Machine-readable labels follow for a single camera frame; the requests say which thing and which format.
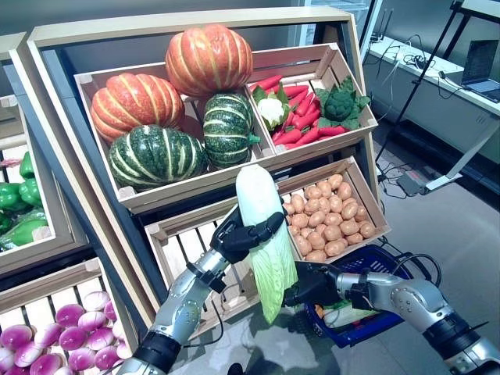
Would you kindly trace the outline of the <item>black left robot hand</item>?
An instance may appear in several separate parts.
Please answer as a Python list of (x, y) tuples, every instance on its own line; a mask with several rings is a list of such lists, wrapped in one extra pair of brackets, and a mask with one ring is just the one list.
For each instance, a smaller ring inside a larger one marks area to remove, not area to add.
[(210, 247), (230, 264), (239, 263), (252, 249), (271, 239), (284, 219), (284, 212), (274, 212), (260, 223), (244, 226), (239, 206), (235, 205), (216, 228)]

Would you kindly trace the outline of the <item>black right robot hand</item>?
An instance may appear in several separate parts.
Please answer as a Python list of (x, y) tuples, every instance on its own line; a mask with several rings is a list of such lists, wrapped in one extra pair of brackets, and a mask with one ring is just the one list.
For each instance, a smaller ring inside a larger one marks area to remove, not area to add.
[(331, 264), (295, 261), (298, 280), (284, 291), (282, 306), (333, 305), (341, 300), (337, 278), (341, 271)]

